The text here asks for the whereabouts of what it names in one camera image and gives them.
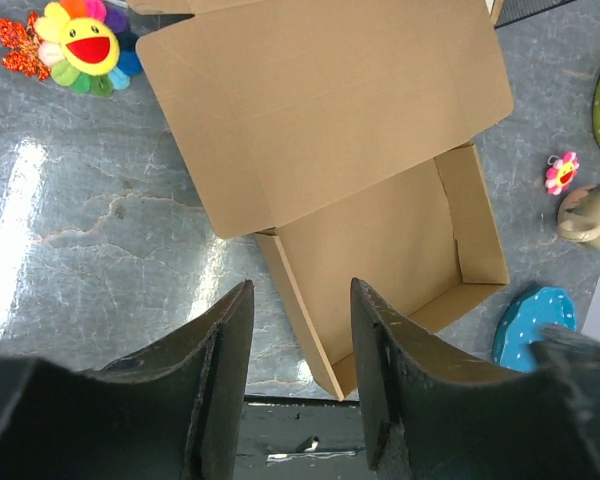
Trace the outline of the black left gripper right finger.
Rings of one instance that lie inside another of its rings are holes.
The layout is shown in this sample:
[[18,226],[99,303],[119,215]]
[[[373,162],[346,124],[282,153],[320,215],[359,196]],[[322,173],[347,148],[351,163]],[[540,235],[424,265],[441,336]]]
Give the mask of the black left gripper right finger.
[[536,370],[478,359],[350,287],[367,463],[380,479],[600,479],[600,342],[549,326]]

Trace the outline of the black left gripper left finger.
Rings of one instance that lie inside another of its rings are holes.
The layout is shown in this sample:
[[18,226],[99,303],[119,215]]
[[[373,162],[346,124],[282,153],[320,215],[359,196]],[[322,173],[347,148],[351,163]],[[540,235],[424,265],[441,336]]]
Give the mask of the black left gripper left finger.
[[0,357],[0,479],[229,479],[254,286],[99,370]]

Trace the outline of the brown cardboard box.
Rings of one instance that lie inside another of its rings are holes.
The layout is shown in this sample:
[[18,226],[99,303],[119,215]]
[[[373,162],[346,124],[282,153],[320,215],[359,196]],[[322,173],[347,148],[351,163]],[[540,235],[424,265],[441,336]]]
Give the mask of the brown cardboard box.
[[473,140],[514,102],[482,1],[134,1],[215,234],[254,235],[317,384],[356,386],[349,288],[438,332],[509,281]]

